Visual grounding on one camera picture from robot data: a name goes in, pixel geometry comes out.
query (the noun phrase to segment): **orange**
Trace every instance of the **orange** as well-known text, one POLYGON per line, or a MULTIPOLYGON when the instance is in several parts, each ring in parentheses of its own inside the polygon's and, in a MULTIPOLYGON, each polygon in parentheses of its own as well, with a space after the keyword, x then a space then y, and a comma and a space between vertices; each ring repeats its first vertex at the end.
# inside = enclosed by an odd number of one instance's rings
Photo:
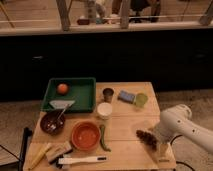
POLYGON ((65 83, 61 83, 57 86, 57 93, 61 95, 67 94, 69 91, 69 86, 65 83))

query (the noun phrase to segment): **window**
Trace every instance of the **window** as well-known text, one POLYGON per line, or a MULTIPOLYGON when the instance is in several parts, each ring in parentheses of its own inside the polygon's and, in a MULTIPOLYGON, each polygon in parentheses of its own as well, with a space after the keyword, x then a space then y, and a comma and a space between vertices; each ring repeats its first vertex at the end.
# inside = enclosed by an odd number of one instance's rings
POLYGON ((0 0, 0 35, 212 27, 212 0, 0 0))

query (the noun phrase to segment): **white cup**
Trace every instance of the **white cup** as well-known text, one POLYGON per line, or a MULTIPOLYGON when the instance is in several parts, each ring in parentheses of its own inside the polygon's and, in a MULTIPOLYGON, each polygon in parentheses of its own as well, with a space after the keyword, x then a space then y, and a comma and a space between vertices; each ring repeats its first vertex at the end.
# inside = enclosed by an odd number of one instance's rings
POLYGON ((109 119, 112 114, 112 105, 107 102, 100 103, 97 107, 97 112, 101 119, 109 119))

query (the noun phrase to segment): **wall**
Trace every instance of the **wall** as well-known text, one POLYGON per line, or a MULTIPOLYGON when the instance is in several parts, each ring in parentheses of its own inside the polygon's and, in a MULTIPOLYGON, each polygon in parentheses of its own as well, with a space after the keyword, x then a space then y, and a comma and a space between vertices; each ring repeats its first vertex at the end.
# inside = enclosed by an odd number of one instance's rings
POLYGON ((213 29, 0 37, 0 99, 42 99, 52 77, 213 87, 213 29))

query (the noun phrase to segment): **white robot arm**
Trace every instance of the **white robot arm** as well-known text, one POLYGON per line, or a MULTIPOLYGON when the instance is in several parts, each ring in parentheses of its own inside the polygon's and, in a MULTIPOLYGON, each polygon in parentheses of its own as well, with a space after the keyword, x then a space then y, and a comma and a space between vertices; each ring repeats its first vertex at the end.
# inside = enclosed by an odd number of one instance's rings
POLYGON ((160 122, 154 127, 154 135, 159 142, 172 140, 179 133, 192 142, 213 154, 213 131, 196 125, 189 119, 192 117, 190 108, 180 104, 161 112, 160 122))

